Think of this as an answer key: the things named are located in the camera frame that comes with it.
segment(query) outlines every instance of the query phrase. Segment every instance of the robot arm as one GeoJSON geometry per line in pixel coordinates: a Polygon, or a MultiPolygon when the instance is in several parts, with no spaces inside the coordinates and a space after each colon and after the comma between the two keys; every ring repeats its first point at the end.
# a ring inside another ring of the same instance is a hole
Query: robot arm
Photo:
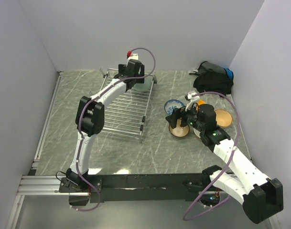
{"type": "Polygon", "coordinates": [[[138,60],[138,54],[131,53],[128,56],[128,62],[126,65],[119,64],[119,72],[114,76],[114,79],[103,88],[99,93],[91,97],[82,97],[78,111],[75,119],[77,126],[79,125],[80,119],[81,122],[81,132],[78,132],[77,136],[77,145],[75,149],[75,155],[73,161],[70,165],[70,168],[66,171],[66,177],[69,182],[77,185],[77,187],[82,187],[84,182],[79,177],[76,169],[76,160],[79,154],[78,168],[80,174],[86,178],[89,168],[89,157],[92,149],[94,140],[101,132],[104,126],[104,109],[105,106],[108,106],[115,98],[119,95],[124,94],[127,90],[131,89],[135,83],[144,83],[144,78],[140,79],[127,79],[131,77],[142,77],[144,76],[144,65],[138,60]],[[81,118],[82,111],[87,103],[91,100],[98,98],[95,101],[92,101],[86,108],[86,111],[81,118]]]}
{"type": "MultiPolygon", "coordinates": [[[[171,128],[177,125],[177,119],[181,118],[181,126],[192,126],[204,143],[214,154],[225,163],[229,161],[231,152],[234,150],[233,158],[229,168],[233,175],[223,173],[213,184],[242,204],[246,215],[254,223],[273,216],[283,210],[283,187],[278,179],[270,179],[267,175],[257,169],[237,148],[234,141],[225,130],[217,126],[214,107],[202,104],[198,110],[194,104],[189,103],[189,108],[175,108],[172,115],[166,117],[171,128]]],[[[206,187],[217,178],[222,168],[212,166],[205,169],[203,173],[203,186],[206,187]]]]}
{"type": "MultiPolygon", "coordinates": [[[[113,79],[110,84],[108,86],[106,86],[102,91],[104,91],[106,88],[110,87],[112,84],[114,84],[115,82],[119,81],[119,79],[113,79]]],[[[120,82],[118,83],[116,86],[114,86],[111,90],[109,90],[106,94],[104,94],[104,96],[100,97],[100,92],[91,96],[90,98],[87,98],[87,101],[96,98],[99,96],[99,99],[96,101],[97,105],[99,106],[99,110],[104,109],[104,106],[108,106],[115,98],[117,98],[119,95],[123,94],[126,92],[126,83],[124,82],[120,82]]],[[[77,174],[77,170],[76,170],[76,157],[77,157],[77,153],[78,153],[78,147],[80,145],[80,142],[82,140],[81,134],[78,132],[78,139],[77,139],[77,145],[76,145],[76,149],[75,149],[75,154],[74,154],[74,158],[73,161],[71,163],[70,169],[72,172],[77,174]]],[[[91,136],[88,136],[85,132],[84,132],[84,140],[82,143],[82,147],[81,147],[81,154],[80,154],[80,158],[79,158],[79,171],[81,172],[81,174],[84,174],[88,171],[89,168],[89,157],[90,157],[90,153],[91,153],[91,149],[92,149],[92,145],[93,142],[96,138],[97,134],[93,134],[91,136]]]]}

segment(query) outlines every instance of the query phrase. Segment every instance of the blue object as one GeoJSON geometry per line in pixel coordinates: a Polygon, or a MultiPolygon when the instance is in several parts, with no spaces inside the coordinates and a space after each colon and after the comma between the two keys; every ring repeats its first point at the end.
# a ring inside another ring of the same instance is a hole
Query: blue object
{"type": "Polygon", "coordinates": [[[180,108],[183,106],[184,106],[183,102],[177,99],[171,99],[164,104],[164,110],[168,115],[171,115],[174,108],[180,108]]]}
{"type": "Polygon", "coordinates": [[[229,70],[229,68],[224,68],[227,76],[232,80],[233,79],[233,72],[231,70],[229,70]]]}

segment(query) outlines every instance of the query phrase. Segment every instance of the black metal base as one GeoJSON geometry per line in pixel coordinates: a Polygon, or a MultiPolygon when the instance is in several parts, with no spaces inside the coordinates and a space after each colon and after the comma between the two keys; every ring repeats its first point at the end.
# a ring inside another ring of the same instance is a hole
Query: black metal base
{"type": "MultiPolygon", "coordinates": [[[[87,180],[98,188],[105,201],[168,200],[193,201],[203,190],[201,173],[148,174],[148,175],[88,175],[87,180]]],[[[74,184],[62,179],[59,192],[88,192],[79,190],[74,184]]],[[[90,193],[90,203],[97,203],[98,195],[90,193]]]]}

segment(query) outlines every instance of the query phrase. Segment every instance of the metal frame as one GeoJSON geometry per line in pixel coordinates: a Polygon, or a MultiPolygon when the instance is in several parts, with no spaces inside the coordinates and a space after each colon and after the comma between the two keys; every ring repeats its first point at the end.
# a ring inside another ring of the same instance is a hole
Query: metal frame
{"type": "MultiPolygon", "coordinates": [[[[118,69],[108,68],[105,74],[100,69],[104,81],[100,90],[107,86],[113,79],[111,71],[118,72],[118,69]]],[[[153,85],[157,83],[155,74],[152,77],[151,88],[146,92],[129,90],[119,98],[116,98],[105,110],[105,125],[102,132],[124,137],[133,137],[142,140],[143,125],[148,110],[153,85]]]]}
{"type": "Polygon", "coordinates": [[[16,196],[15,201],[13,203],[13,207],[11,209],[10,217],[7,221],[6,229],[16,228],[23,201],[24,201],[24,195],[16,196]]]}
{"type": "MultiPolygon", "coordinates": [[[[17,191],[19,196],[33,195],[69,195],[69,193],[59,193],[60,181],[55,176],[23,176],[17,191]]],[[[70,195],[84,196],[87,193],[71,193],[70,195]]]]}
{"type": "MultiPolygon", "coordinates": [[[[113,174],[88,175],[87,180],[95,186],[101,194],[101,202],[106,201],[134,201],[134,200],[172,200],[184,199],[193,201],[204,187],[201,184],[202,173],[183,174],[113,174]]],[[[76,184],[61,179],[60,193],[76,194],[76,184]]],[[[90,191],[90,203],[97,203],[98,195],[95,190],[90,191]]]]}
{"type": "Polygon", "coordinates": [[[57,95],[57,92],[58,92],[58,88],[59,88],[59,83],[61,81],[61,78],[62,78],[63,74],[64,74],[63,72],[60,72],[59,75],[58,75],[58,79],[57,79],[56,86],[55,86],[55,89],[54,89],[54,92],[53,92],[53,96],[52,96],[52,100],[51,100],[50,107],[49,107],[49,110],[48,110],[48,114],[47,114],[46,119],[45,119],[43,130],[41,132],[41,136],[40,136],[40,139],[39,139],[39,143],[38,143],[38,146],[37,146],[37,150],[36,150],[36,154],[35,154],[34,160],[36,160],[36,159],[39,160],[40,159],[42,148],[43,148],[43,144],[44,144],[44,140],[45,140],[46,133],[47,133],[47,128],[48,128],[48,125],[49,125],[50,119],[51,119],[51,112],[52,112],[54,104],[55,104],[55,98],[56,98],[56,95],[57,95]]]}

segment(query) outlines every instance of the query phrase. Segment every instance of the blue and white bowl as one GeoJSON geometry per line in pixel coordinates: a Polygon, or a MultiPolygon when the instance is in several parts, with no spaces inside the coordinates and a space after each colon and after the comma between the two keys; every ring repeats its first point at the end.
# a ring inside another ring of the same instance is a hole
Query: blue and white bowl
{"type": "Polygon", "coordinates": [[[168,115],[171,115],[174,108],[181,108],[183,106],[184,106],[183,102],[177,99],[171,99],[164,104],[164,110],[168,115]]]}

